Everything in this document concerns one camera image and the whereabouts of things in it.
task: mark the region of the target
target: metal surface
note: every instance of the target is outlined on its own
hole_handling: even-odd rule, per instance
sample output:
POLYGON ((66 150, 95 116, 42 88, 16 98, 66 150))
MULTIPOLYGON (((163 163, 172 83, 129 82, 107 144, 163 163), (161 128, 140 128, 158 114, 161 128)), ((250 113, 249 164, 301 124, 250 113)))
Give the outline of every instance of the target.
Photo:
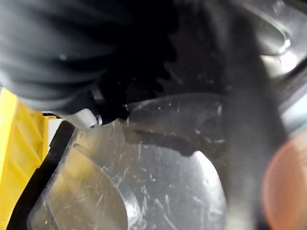
POLYGON ((247 9, 271 77, 283 76, 307 57, 307 15, 283 0, 235 0, 247 9))
POLYGON ((223 229, 221 98, 185 94, 129 110, 125 122, 75 133, 32 229, 223 229))

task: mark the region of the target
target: scratch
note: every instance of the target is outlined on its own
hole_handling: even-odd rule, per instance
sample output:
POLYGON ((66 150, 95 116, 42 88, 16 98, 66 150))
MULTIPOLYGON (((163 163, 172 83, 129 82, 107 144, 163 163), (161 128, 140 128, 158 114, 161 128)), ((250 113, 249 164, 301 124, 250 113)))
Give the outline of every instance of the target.
POLYGON ((208 137, 203 137, 208 143, 212 143, 212 140, 208 137))
POLYGON ((99 203, 100 203, 101 199, 102 199, 102 195, 100 196, 99 200, 97 201, 97 203, 96 203, 96 207, 99 205, 99 203))
POLYGON ((169 73, 178 82, 179 85, 183 84, 183 81, 173 71, 169 71, 169 73))
POLYGON ((145 168, 141 168, 141 167, 140 167, 140 169, 141 169, 142 171, 144 171, 144 172, 147 172, 147 170, 146 170, 145 168))
POLYGON ((219 105, 219 107, 217 107, 217 114, 220 116, 222 114, 222 106, 219 105))
POLYGON ((158 200, 158 198, 156 198, 156 199, 154 200, 154 202, 162 209, 162 211, 164 211, 164 207, 163 207, 163 205, 161 204, 161 202, 158 200))
POLYGON ((157 179, 153 178, 153 175, 151 173, 149 173, 149 177, 151 181, 156 181, 157 179))
POLYGON ((124 174, 123 174, 123 178, 125 178, 127 171, 129 170, 129 167, 125 169, 124 174))
POLYGON ((141 159, 141 143, 139 144, 139 156, 138 156, 138 162, 140 162, 141 159))
POLYGON ((163 214, 164 219, 168 222, 168 224, 174 229, 174 230, 178 230, 178 228, 176 228, 176 226, 169 220, 169 218, 163 214))
POLYGON ((164 219, 168 222, 168 224, 172 227, 172 229, 178 230, 178 228, 170 221, 170 219, 165 214, 165 210, 164 210, 163 205, 161 204, 161 202, 157 198, 154 200, 154 202, 161 208, 161 210, 163 212, 164 219))
POLYGON ((167 206, 167 212, 169 215, 171 215, 171 209, 169 207, 169 198, 168 198, 168 194, 165 195, 165 203, 166 203, 166 206, 167 206))
POLYGON ((120 156, 119 156, 119 160, 118 160, 118 162, 121 162, 121 159, 123 158, 123 154, 121 154, 120 156))
POLYGON ((219 140, 215 140, 214 143, 224 143, 225 140, 224 139, 219 139, 219 140))
POLYGON ((193 200, 195 201, 195 202, 197 202, 197 203, 200 203, 200 204, 204 204, 204 202, 201 200, 201 199, 199 199, 198 197, 196 197, 196 196, 193 196, 193 200))
POLYGON ((82 202, 82 201, 84 201, 84 198, 82 198, 82 199, 80 199, 80 200, 76 200, 75 203, 82 202))

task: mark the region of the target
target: yellow plastic part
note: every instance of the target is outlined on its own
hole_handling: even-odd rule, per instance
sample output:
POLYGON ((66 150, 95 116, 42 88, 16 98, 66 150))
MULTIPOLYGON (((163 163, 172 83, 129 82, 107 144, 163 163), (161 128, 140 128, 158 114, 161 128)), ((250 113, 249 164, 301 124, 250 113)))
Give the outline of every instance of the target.
POLYGON ((0 95, 0 230, 48 151, 48 120, 6 89, 0 95))

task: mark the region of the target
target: yellow object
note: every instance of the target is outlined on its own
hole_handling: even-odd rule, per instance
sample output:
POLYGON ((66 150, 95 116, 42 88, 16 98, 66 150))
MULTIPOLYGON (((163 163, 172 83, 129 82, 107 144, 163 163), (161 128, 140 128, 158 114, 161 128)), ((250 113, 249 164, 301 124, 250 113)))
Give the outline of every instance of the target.
POLYGON ((48 120, 6 89, 0 94, 0 230, 47 154, 48 120))

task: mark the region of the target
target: orange blurred object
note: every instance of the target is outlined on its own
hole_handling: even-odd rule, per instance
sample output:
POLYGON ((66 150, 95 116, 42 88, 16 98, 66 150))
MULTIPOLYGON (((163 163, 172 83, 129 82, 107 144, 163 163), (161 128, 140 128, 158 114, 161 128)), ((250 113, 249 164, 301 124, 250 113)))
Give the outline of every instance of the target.
POLYGON ((275 154, 265 173, 262 196, 272 230, 307 230, 307 132, 275 154))

